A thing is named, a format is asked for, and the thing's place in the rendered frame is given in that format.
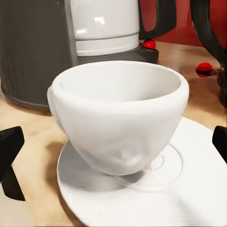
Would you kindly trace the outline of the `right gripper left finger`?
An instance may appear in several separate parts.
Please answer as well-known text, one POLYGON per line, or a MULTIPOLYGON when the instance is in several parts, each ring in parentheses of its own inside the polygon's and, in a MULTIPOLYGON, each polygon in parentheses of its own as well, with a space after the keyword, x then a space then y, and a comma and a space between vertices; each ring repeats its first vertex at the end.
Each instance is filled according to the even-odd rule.
POLYGON ((21 126, 0 131, 0 182, 25 143, 21 126))

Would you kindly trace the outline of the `saucer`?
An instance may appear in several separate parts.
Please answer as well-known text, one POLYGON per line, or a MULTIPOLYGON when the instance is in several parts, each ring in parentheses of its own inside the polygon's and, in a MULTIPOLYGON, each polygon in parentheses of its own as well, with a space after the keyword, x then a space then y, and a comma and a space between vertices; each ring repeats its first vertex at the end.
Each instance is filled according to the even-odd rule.
POLYGON ((68 139, 57 164, 61 194, 87 227, 227 227, 227 164, 214 131, 182 117, 146 168, 107 175, 68 139))

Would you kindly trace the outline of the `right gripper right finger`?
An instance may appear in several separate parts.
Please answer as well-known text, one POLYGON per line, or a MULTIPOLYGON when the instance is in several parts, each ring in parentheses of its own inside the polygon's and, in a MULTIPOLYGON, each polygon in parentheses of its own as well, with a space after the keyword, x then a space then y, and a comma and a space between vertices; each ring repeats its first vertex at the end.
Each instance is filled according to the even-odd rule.
POLYGON ((215 127, 212 144, 227 164, 227 127, 219 125, 215 127))

